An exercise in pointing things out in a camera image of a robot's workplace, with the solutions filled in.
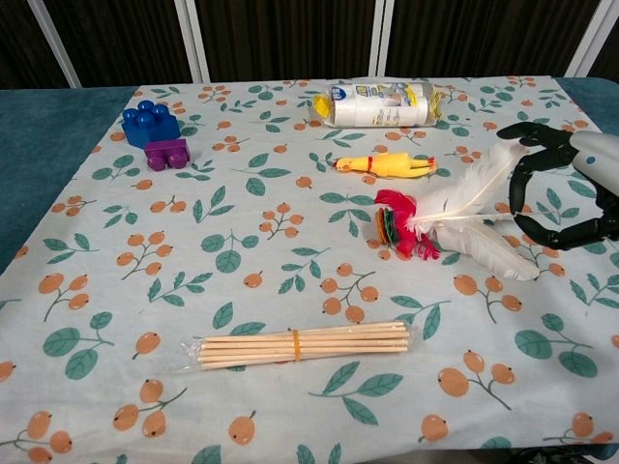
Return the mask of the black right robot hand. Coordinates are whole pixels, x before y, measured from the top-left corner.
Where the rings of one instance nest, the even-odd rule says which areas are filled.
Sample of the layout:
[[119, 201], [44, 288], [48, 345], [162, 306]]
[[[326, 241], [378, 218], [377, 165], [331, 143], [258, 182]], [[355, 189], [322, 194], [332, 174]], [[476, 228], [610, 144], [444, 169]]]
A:
[[[515, 223], [535, 243], [552, 249], [569, 250], [605, 239], [618, 239], [618, 137], [587, 130], [569, 132], [546, 125], [520, 122], [497, 133], [504, 140], [515, 139], [525, 147], [543, 149], [520, 159], [509, 187], [510, 211]], [[537, 171], [572, 165], [596, 189], [596, 205], [602, 210], [591, 218], [561, 231], [542, 227], [522, 212], [526, 187]]]

